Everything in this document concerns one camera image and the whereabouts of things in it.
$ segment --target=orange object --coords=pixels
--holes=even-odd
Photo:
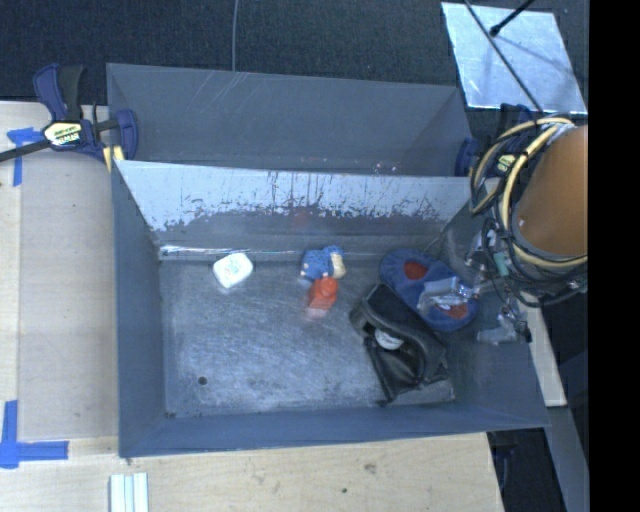
[[[338,281],[333,277],[316,279],[309,289],[309,307],[329,309],[338,298]]]

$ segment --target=blue clamp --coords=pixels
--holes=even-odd
[[[17,440],[17,425],[18,401],[5,402],[2,441],[0,441],[0,468],[16,469],[23,461],[69,458],[69,441],[21,443]]]
[[[51,149],[55,151],[75,151],[104,162],[104,148],[100,141],[101,129],[118,127],[120,129],[120,146],[127,159],[132,159],[138,147],[138,130],[132,110],[123,109],[116,112],[116,122],[92,124],[82,119],[82,109],[78,104],[78,82],[84,71],[82,66],[60,66],[49,64],[40,69],[33,77],[33,87],[42,103],[51,114],[51,123],[42,131],[51,141]],[[52,125],[60,121],[69,121],[79,125],[73,140],[60,141],[57,135],[51,135]]]
[[[16,147],[23,146],[24,144],[30,144],[32,142],[40,142],[44,140],[44,136],[38,130],[33,128],[19,128],[17,130],[9,130],[7,137],[13,142]],[[17,187],[22,183],[22,157],[16,158],[13,166],[13,186]]]

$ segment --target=yellow cable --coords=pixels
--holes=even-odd
[[[521,131],[528,130],[529,128],[534,128],[536,126],[542,126],[545,124],[573,124],[573,122],[563,117],[547,117],[537,119],[535,121],[526,121],[524,123],[520,123],[504,132],[502,135],[500,135],[500,137],[498,137],[498,142],[491,146],[483,155],[482,159],[475,167],[475,169],[471,168],[470,176],[473,184],[473,190],[475,190],[478,186],[478,181],[481,175],[480,170],[483,170],[487,165],[487,161],[498,150],[503,139],[515,135],[516,133],[519,133]],[[487,193],[484,199],[482,199],[482,201],[480,201],[480,203],[476,206],[471,206],[471,203],[469,203],[469,209],[471,210],[471,213],[475,215],[476,213],[480,212],[486,206],[486,204],[495,197],[497,190],[498,187],[494,188],[492,192]]]

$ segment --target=bin floor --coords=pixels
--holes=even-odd
[[[379,261],[347,261],[338,299],[307,308],[299,261],[258,261],[229,290],[211,262],[160,270],[167,411],[176,417],[374,406],[384,398],[349,312]]]

